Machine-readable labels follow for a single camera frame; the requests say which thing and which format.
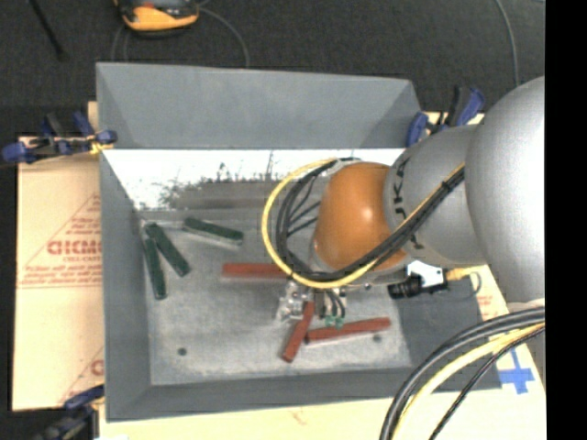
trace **gray bin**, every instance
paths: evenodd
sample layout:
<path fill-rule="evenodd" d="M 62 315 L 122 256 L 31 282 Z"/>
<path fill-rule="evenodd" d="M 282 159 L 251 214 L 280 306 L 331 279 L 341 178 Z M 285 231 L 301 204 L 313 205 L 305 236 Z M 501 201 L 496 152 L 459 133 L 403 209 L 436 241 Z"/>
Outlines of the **gray bin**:
<path fill-rule="evenodd" d="M 455 287 L 449 298 L 422 295 L 405 302 L 392 302 L 385 287 L 373 288 L 349 296 L 349 311 L 359 319 L 388 314 L 392 332 L 361 339 L 354 349 L 347 341 L 325 347 L 323 356 L 315 352 L 285 364 L 278 357 L 280 340 L 274 337 L 284 336 L 287 328 L 271 319 L 282 286 L 238 284 L 231 290 L 224 283 L 215 290 L 210 271 L 215 260 L 269 262 L 254 231 L 247 233 L 241 254 L 231 255 L 225 249 L 193 245 L 170 230 L 182 253 L 207 270 L 196 269 L 179 280 L 167 269 L 172 295 L 155 302 L 150 291 L 141 220 L 176 222 L 197 209 L 199 218 L 232 226 L 237 221 L 237 226 L 256 230 L 271 181 L 249 186 L 212 181 L 204 189 L 212 197 L 221 195 L 224 202 L 190 199 L 187 193 L 179 201 L 146 207 L 132 192 L 142 187 L 141 179 L 128 184 L 121 156 L 132 159 L 138 149 L 156 170 L 170 158 L 161 150 L 170 149 L 193 150 L 194 163 L 202 160 L 203 152 L 217 154 L 221 161 L 227 150 L 233 151 L 227 163 L 248 158 L 251 150 L 259 155 L 274 150 L 276 156 L 282 150 L 298 150 L 300 158 L 318 149 L 344 149 L 340 155 L 355 149 L 367 156 L 371 149 L 393 153 L 404 145 L 407 126 L 419 110 L 410 82 L 99 63 L 97 83 L 100 127 L 119 135 L 116 150 L 101 160 L 110 421 L 389 397 L 430 351 L 480 321 L 468 283 Z M 126 168 L 138 166 L 127 162 Z M 237 335 L 228 336 L 235 327 Z M 361 352 L 369 355 L 361 357 Z M 215 363 L 218 368 L 211 369 Z M 481 386 L 495 384 L 493 374 Z M 457 380 L 445 388 L 461 385 Z"/>

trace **black cord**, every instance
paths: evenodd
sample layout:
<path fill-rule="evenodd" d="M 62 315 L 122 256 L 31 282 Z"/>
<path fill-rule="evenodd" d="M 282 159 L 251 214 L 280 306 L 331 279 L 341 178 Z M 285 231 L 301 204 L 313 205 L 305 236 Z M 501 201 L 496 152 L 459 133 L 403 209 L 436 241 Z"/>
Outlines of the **black cord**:
<path fill-rule="evenodd" d="M 327 295 L 328 295 L 328 298 L 330 299 L 330 302 L 332 303 L 332 310 L 330 310 L 330 312 L 332 313 L 333 316 L 337 316 L 338 315 L 338 302 L 334 298 L 334 292 L 327 291 Z"/>
<path fill-rule="evenodd" d="M 337 162 L 331 161 L 315 170 L 307 173 L 300 181 L 286 194 L 282 207 L 279 210 L 276 223 L 276 248 L 283 261 L 298 275 L 314 281 L 336 281 L 349 275 L 351 272 L 367 265 L 369 262 L 378 259 L 377 265 L 384 262 L 392 254 L 397 252 L 414 235 L 417 229 L 436 210 L 440 203 L 447 197 L 454 188 L 464 180 L 464 168 L 455 171 L 449 178 L 442 182 L 438 188 L 412 216 L 410 220 L 401 225 L 379 246 L 348 266 L 332 272 L 316 271 L 311 269 L 306 262 L 297 257 L 287 246 L 287 237 L 290 224 L 290 212 L 297 194 L 318 174 L 332 168 Z"/>
<path fill-rule="evenodd" d="M 310 185 L 308 186 L 308 188 L 305 191 L 305 195 L 302 198 L 302 200 L 298 203 L 298 205 L 296 207 L 293 208 L 293 210 L 290 212 L 290 217 L 294 216 L 295 213 L 300 210 L 302 208 L 302 206 L 307 202 L 308 197 L 310 197 L 310 193 L 312 192 L 312 189 L 314 189 L 314 184 L 316 183 L 316 179 L 317 176 L 314 176 L 311 180 L 310 180 Z"/>
<path fill-rule="evenodd" d="M 428 440 L 434 440 L 438 436 L 438 434 L 440 434 L 440 432 L 442 431 L 444 426 L 449 422 L 452 415 L 455 413 L 455 411 L 457 411 L 457 408 L 462 404 L 463 401 L 465 401 L 465 398 L 467 397 L 469 392 L 475 387 L 475 385 L 483 377 L 483 375 L 485 375 L 485 373 L 487 373 L 487 371 L 495 364 L 495 362 L 497 362 L 497 360 L 499 360 L 502 356 L 504 356 L 507 352 L 509 352 L 514 347 L 517 347 L 517 346 L 520 346 L 521 344 L 524 344 L 528 340 L 542 334 L 544 331 L 545 331 L 545 328 L 540 327 L 536 331 L 534 331 L 528 335 L 525 335 L 523 337 L 520 337 L 518 340 L 516 340 L 514 342 L 511 342 L 506 347 L 502 348 L 499 352 L 495 353 L 491 358 L 489 358 L 482 365 L 482 367 L 480 367 L 475 372 L 475 374 L 473 375 L 471 380 L 462 389 L 462 391 L 460 392 L 457 399 L 449 407 L 449 410 L 447 411 L 447 413 L 445 413 L 444 416 L 442 417 L 442 419 L 440 419 L 440 422 L 437 424 L 436 428 L 434 429 L 434 432 L 432 432 L 432 435 L 428 438 Z"/>
<path fill-rule="evenodd" d="M 311 224 L 313 224 L 313 223 L 315 223 L 317 221 L 318 221 L 318 217 L 317 216 L 315 216 L 314 218 L 310 218 L 309 220 L 306 220 L 305 222 L 303 222 L 301 225 L 297 226 L 293 230 L 288 231 L 287 232 L 287 237 L 289 238 L 291 235 L 294 235 L 298 231 L 302 231 L 304 228 L 308 228 Z"/>
<path fill-rule="evenodd" d="M 335 309 L 337 306 L 340 309 L 340 317 L 344 319 L 344 317 L 347 315 L 347 309 L 345 308 L 344 303 L 340 299 L 340 296 L 333 290 L 327 290 L 327 294 L 328 294 L 328 297 L 330 298 L 330 301 L 332 302 L 332 307 L 333 307 L 332 314 L 334 316 L 337 315 L 337 310 Z"/>
<path fill-rule="evenodd" d="M 51 28 L 49 21 L 47 21 L 47 18 L 45 17 L 45 14 L 43 13 L 43 10 L 39 5 L 39 2 L 37 2 L 37 0 L 28 0 L 28 2 L 33 7 L 35 15 L 37 15 L 40 24 L 43 26 L 45 34 L 47 35 L 51 45 L 55 49 L 55 55 L 57 55 L 57 60 L 61 62 L 68 61 L 70 59 L 70 55 L 65 51 L 63 46 L 60 44 L 59 40 L 57 39 L 57 36 L 55 36 L 55 33 L 53 32 L 53 29 Z"/>
<path fill-rule="evenodd" d="M 476 324 L 464 331 L 461 331 L 442 346 L 437 348 L 420 366 L 412 372 L 393 398 L 392 405 L 385 415 L 380 434 L 380 440 L 388 440 L 391 432 L 397 426 L 405 405 L 416 387 L 436 364 L 452 354 L 459 354 L 462 350 L 472 344 L 479 344 L 487 337 L 496 336 L 521 327 L 537 325 L 545 320 L 545 308 L 533 308 L 517 313 L 510 313 L 498 316 L 489 321 Z"/>
<path fill-rule="evenodd" d="M 310 212 L 312 212 L 313 210 L 315 210 L 319 206 L 320 206 L 320 201 L 314 202 L 312 205 L 310 205 L 305 210 L 303 210 L 303 212 L 300 212 L 297 216 L 291 217 L 289 219 L 289 226 L 293 225 L 296 222 L 299 222 L 301 218 L 304 218 L 306 215 L 308 215 Z"/>

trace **clamp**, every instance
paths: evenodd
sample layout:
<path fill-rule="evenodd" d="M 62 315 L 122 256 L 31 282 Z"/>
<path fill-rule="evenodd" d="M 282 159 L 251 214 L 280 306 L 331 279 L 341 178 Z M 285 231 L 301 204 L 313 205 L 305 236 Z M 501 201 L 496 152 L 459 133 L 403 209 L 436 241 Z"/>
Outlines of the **clamp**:
<path fill-rule="evenodd" d="M 436 134 L 448 127 L 460 127 L 471 121 L 485 105 L 483 93 L 476 88 L 469 89 L 469 97 L 463 97 L 463 89 L 455 86 L 449 113 L 444 122 L 432 124 L 428 116 L 422 111 L 417 112 L 407 128 L 405 146 L 412 147 L 418 141 L 424 139 L 426 132 Z"/>
<path fill-rule="evenodd" d="M 94 424 L 95 427 L 96 410 L 91 403 L 102 397 L 104 385 L 95 386 L 70 398 L 63 404 L 68 415 L 52 423 L 42 434 L 34 435 L 31 440 L 71 440 L 87 425 Z"/>
<path fill-rule="evenodd" d="M 70 156 L 93 150 L 96 146 L 112 145 L 118 140 L 114 130 L 95 133 L 81 111 L 73 113 L 73 123 L 81 138 L 66 138 L 65 130 L 53 113 L 45 115 L 40 125 L 40 136 L 28 143 L 15 142 L 2 148 L 4 161 L 10 163 L 34 163 L 35 161 Z"/>

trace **green block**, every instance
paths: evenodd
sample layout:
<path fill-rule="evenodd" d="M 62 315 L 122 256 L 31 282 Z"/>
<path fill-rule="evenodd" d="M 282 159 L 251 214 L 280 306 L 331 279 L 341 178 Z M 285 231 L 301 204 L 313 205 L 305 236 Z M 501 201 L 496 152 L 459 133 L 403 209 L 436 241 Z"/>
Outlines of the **green block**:
<path fill-rule="evenodd" d="M 159 252 L 155 240 L 147 238 L 143 241 L 145 249 L 145 260 L 147 261 L 147 269 L 149 269 L 150 282 L 153 287 L 153 293 L 157 300 L 167 298 L 167 285 L 165 284 L 165 276 L 159 261 Z"/>
<path fill-rule="evenodd" d="M 241 245 L 244 237 L 243 233 L 238 230 L 211 224 L 210 222 L 204 222 L 192 217 L 188 217 L 183 221 L 183 230 L 234 245 Z"/>
<path fill-rule="evenodd" d="M 177 250 L 177 247 L 167 238 L 163 229 L 155 224 L 149 223 L 145 225 L 145 232 L 150 238 L 155 240 L 157 248 L 165 257 L 167 262 L 171 264 L 177 275 L 183 277 L 191 268 L 189 263 L 185 260 L 182 254 Z"/>

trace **black floor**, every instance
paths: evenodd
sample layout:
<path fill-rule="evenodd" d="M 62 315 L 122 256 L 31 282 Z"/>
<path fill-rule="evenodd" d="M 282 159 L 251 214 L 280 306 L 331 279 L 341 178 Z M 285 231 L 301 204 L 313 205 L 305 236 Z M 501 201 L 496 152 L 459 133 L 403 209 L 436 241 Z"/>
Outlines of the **black floor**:
<path fill-rule="evenodd" d="M 69 59 L 58 59 L 29 0 L 0 0 L 0 146 L 34 131 L 43 114 L 92 99 L 96 61 L 244 64 L 237 38 L 208 14 L 178 38 L 129 37 L 125 54 L 124 33 L 113 47 L 120 21 L 110 0 L 37 2 Z M 238 30 L 250 68 L 405 78 L 429 110 L 448 108 L 455 84 L 481 89 L 489 107 L 545 71 L 538 0 L 212 0 L 206 8 Z M 59 413 L 9 411 L 14 170 L 0 169 L 0 206 L 0 438 L 20 440 Z"/>

